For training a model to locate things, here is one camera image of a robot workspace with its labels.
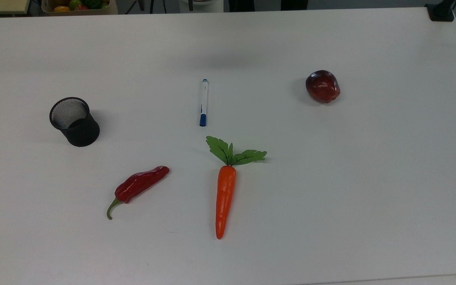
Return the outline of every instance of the marker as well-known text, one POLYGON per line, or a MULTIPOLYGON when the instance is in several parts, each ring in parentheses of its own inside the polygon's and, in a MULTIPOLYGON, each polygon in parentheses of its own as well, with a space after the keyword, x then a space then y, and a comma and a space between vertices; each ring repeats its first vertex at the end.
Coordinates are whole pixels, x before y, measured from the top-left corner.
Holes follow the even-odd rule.
POLYGON ((201 99, 199 100, 199 126, 207 125, 207 95, 209 92, 209 81, 204 79, 201 85, 201 99))

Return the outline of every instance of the red apple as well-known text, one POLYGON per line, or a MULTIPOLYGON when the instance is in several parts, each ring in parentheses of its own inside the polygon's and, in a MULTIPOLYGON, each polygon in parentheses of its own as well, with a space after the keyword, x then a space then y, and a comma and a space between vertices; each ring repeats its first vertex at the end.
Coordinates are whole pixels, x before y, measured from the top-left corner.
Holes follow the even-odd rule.
POLYGON ((335 76, 326 70, 313 72, 306 79, 309 95, 319 103, 330 103, 340 94, 339 84, 335 76))
POLYGON ((75 7, 75 11, 83 11, 83 10, 89 10, 89 8, 84 5, 78 5, 77 7, 75 7))

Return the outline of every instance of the blue marker cap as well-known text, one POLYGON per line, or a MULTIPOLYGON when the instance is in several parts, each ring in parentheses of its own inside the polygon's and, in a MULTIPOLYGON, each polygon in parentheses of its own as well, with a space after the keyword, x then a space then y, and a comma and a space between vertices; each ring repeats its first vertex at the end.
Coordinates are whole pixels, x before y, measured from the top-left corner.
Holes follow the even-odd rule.
POLYGON ((200 127, 205 127, 206 124, 207 124, 207 115, 201 114, 199 116, 199 126, 200 127))

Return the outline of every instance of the carrot leaf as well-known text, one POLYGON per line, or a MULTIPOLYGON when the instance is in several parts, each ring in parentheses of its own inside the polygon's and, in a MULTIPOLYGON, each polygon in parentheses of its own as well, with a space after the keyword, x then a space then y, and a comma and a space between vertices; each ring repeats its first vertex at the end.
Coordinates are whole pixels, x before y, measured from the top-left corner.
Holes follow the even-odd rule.
POLYGON ((206 141, 210 147, 210 152, 217 156, 217 158, 219 158, 226 165, 232 164, 233 144, 228 146, 228 144, 222 139, 217 139, 211 136, 208 136, 206 141))
POLYGON ((247 164, 259 160, 265 160, 266 152, 246 150, 243 153, 235 154, 232 157, 231 165, 247 164))

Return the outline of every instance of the fruit basket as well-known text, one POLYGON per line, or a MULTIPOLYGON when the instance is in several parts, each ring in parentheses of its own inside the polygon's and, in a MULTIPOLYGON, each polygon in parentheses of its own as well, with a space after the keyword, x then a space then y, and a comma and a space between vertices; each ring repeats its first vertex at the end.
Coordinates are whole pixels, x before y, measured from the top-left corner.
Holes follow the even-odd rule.
POLYGON ((47 16, 82 16, 82 15, 117 15, 116 0, 42 0, 42 10, 47 16), (106 7, 97 5, 97 2, 105 4, 106 7))

